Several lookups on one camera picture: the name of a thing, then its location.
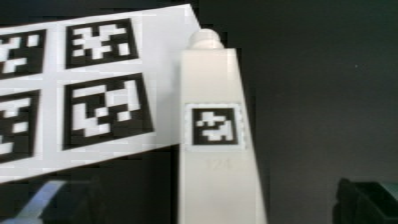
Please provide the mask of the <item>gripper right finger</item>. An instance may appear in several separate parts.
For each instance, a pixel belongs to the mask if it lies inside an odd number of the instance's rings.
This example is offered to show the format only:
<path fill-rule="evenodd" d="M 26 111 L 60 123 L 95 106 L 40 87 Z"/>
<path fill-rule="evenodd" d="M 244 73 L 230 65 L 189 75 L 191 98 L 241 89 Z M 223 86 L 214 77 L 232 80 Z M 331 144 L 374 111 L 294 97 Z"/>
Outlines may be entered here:
<path fill-rule="evenodd" d="M 398 224 L 398 182 L 339 180 L 333 224 Z"/>

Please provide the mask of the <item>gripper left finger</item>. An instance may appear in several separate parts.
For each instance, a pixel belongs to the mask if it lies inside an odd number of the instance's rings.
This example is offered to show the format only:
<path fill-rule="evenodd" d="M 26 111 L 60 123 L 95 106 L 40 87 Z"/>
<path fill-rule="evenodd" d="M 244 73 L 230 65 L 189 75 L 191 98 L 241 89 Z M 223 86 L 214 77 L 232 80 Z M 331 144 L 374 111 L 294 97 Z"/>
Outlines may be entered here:
<path fill-rule="evenodd" d="M 49 180 L 44 183 L 15 217 L 5 220 L 5 224 L 44 224 L 40 214 L 63 185 L 61 180 Z"/>

